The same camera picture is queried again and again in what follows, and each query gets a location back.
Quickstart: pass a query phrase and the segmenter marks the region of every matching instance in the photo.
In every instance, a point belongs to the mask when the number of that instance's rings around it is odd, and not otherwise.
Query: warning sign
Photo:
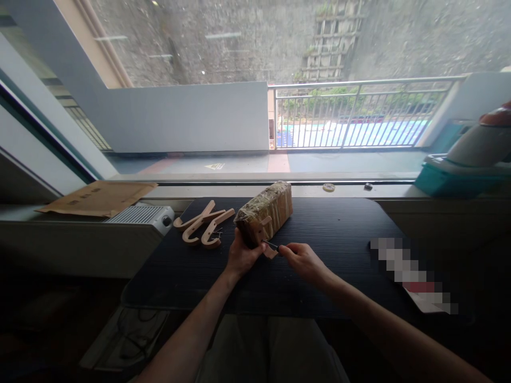
[[[220,170],[221,168],[224,167],[224,163],[218,163],[218,164],[211,164],[211,165],[206,165],[205,168],[209,168],[209,169],[212,169],[212,170]]]

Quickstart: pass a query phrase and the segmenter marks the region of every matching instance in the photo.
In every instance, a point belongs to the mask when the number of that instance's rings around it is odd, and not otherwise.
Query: wood grain surface
[[[202,212],[212,198],[196,199],[182,220]],[[215,210],[238,210],[250,198],[214,198]],[[294,198],[293,215],[273,237],[274,244],[308,243],[325,264],[364,294],[410,322],[421,313],[403,288],[371,262],[368,242],[403,233],[374,201],[364,198]],[[207,225],[195,234],[200,237]],[[233,218],[221,225],[221,245],[213,250],[189,247],[172,228],[122,295],[130,307],[191,310],[227,263],[234,239]],[[262,256],[238,283],[226,303],[227,313],[306,318],[345,318],[321,292],[301,280],[285,258]]]

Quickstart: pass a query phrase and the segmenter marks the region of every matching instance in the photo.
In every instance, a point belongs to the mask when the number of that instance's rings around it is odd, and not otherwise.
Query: metal railing
[[[110,152],[112,148],[103,138],[101,133],[92,125],[83,110],[79,106],[65,106],[69,115],[73,117],[78,126],[84,131],[89,139],[96,145],[96,147],[103,152]]]
[[[417,144],[453,85],[466,77],[271,85],[274,148]]]

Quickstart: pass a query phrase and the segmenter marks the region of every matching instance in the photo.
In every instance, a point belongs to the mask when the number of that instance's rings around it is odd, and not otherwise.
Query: screwdriver
[[[280,245],[274,245],[273,243],[268,242],[268,241],[267,241],[267,240],[265,240],[265,239],[262,239],[261,241],[262,241],[262,242],[264,242],[265,244],[268,244],[272,250],[275,250],[276,252],[278,252],[278,255],[282,255],[282,254],[278,251],[278,248],[280,247]]]

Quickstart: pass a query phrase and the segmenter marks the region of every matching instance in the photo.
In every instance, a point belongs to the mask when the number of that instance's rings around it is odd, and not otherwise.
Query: hand
[[[290,243],[279,246],[278,251],[299,276],[316,287],[333,274],[307,244]]]
[[[266,244],[262,242],[258,247],[250,250],[243,242],[240,230],[234,229],[234,242],[229,249],[229,260],[225,272],[238,280],[241,279],[265,249]]]

